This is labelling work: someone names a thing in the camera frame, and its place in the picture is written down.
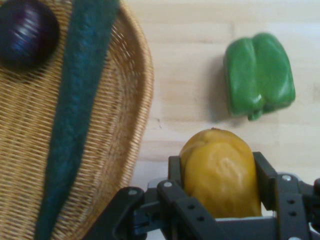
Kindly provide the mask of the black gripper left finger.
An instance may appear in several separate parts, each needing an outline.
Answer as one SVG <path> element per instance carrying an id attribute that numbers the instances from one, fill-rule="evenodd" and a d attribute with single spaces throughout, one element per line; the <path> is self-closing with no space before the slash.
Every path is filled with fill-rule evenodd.
<path id="1" fill-rule="evenodd" d="M 145 240 L 161 230 L 167 240 L 206 240 L 213 217 L 182 189 L 180 158 L 168 159 L 168 178 L 146 191 L 120 189 L 85 235 L 86 240 Z"/>

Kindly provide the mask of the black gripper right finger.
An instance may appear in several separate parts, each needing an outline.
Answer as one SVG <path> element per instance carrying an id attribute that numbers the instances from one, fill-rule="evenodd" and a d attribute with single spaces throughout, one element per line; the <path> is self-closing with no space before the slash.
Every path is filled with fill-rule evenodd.
<path id="1" fill-rule="evenodd" d="M 277 240 L 320 238 L 320 193 L 292 173 L 276 172 L 261 152 L 253 153 L 260 200 L 273 211 Z"/>

